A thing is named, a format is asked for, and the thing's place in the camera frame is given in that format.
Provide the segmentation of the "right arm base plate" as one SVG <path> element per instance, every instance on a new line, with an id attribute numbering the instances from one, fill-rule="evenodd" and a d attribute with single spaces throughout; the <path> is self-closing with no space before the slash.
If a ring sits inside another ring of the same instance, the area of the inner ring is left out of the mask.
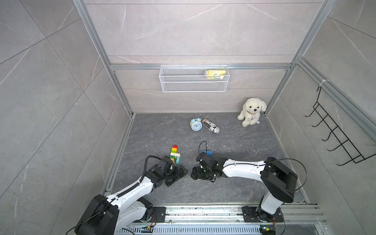
<path id="1" fill-rule="evenodd" d="M 241 208 L 244 222 L 275 223 L 284 222 L 281 209 L 277 209 L 274 214 L 259 209 L 256 206 L 244 206 Z"/>

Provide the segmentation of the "yellow sponge in basket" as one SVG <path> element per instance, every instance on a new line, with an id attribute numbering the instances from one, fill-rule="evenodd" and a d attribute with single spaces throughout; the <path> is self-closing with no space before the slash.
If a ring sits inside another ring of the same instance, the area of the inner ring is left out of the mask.
<path id="1" fill-rule="evenodd" d="M 205 70 L 204 76 L 207 79 L 220 79 L 222 80 L 227 76 L 226 70 Z"/>

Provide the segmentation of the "blue alarm clock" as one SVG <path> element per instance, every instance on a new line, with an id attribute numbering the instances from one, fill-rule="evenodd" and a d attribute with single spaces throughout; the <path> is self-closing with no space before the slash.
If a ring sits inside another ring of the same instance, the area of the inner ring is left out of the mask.
<path id="1" fill-rule="evenodd" d="M 202 119 L 199 117 L 194 117 L 191 119 L 190 126 L 192 131 L 200 131 L 202 129 Z"/>

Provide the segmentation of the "cream long lego brick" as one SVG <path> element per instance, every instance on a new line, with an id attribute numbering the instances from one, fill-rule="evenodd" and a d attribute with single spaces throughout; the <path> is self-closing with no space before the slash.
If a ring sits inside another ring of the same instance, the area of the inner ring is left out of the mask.
<path id="1" fill-rule="evenodd" d="M 180 153 L 177 153 L 177 156 L 170 156 L 170 158 L 172 158 L 172 159 L 180 158 Z"/>

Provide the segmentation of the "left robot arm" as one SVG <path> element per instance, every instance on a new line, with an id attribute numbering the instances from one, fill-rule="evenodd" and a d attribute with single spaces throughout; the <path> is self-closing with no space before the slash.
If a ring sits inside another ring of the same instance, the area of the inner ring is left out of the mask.
<path id="1" fill-rule="evenodd" d="M 77 235 L 113 235 L 137 220 L 156 221 L 153 204 L 144 196 L 163 183 L 170 187 L 187 174 L 188 170 L 176 165 L 170 157 L 149 155 L 137 181 L 115 194 L 95 196 L 78 223 L 66 234 L 74 231 Z"/>

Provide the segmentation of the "blue long lego brick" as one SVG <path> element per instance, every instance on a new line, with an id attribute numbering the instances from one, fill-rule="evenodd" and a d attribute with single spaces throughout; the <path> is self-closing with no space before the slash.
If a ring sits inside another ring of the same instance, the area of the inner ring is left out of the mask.
<path id="1" fill-rule="evenodd" d="M 206 153 L 208 156 L 210 156 L 210 157 L 212 157 L 213 156 L 213 153 L 212 153 L 212 151 L 203 151 L 204 153 Z"/>

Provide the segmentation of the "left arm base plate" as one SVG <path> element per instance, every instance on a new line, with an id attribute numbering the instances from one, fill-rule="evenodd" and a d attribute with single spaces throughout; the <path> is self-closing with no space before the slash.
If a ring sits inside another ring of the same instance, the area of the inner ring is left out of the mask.
<path id="1" fill-rule="evenodd" d="M 143 221 L 154 223 L 164 223 L 166 217 L 166 207 L 149 207 L 143 217 Z"/>

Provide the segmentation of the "aluminium mounting rail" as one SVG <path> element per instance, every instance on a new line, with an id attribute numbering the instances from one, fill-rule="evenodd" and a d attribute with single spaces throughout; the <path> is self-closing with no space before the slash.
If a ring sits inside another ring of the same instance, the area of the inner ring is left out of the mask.
<path id="1" fill-rule="evenodd" d="M 136 226 L 149 226 L 153 229 L 163 226 L 172 227 L 219 227 L 222 225 L 260 225 L 271 227 L 272 225 L 305 224 L 318 225 L 326 224 L 326 220 L 317 205 L 309 204 L 284 204 L 280 207 L 284 222 L 275 223 L 249 223 L 244 222 L 241 208 L 245 204 L 187 204 L 187 205 L 156 205 L 155 207 L 166 207 L 164 223 L 154 223 L 137 220 L 131 222 L 124 228 L 131 229 Z"/>

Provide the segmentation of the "white plush dog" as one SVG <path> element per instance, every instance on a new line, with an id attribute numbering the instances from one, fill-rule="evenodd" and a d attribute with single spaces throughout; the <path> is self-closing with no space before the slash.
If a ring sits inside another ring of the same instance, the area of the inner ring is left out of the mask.
<path id="1" fill-rule="evenodd" d="M 261 112 L 265 112 L 267 105 L 259 98 L 249 98 L 243 105 L 237 119 L 242 121 L 242 126 L 247 127 L 259 123 Z"/>

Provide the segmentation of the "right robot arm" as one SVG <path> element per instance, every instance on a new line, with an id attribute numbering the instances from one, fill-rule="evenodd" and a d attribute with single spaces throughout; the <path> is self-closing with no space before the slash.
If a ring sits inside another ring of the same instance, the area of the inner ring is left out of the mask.
<path id="1" fill-rule="evenodd" d="M 282 159 L 268 157 L 265 161 L 242 162 L 227 158 L 218 160 L 202 152 L 196 161 L 191 178 L 214 182 L 220 177 L 240 177 L 263 182 L 268 192 L 262 197 L 259 205 L 242 207 L 245 222 L 283 222 L 280 206 L 294 201 L 298 190 L 298 176 L 282 163 Z"/>

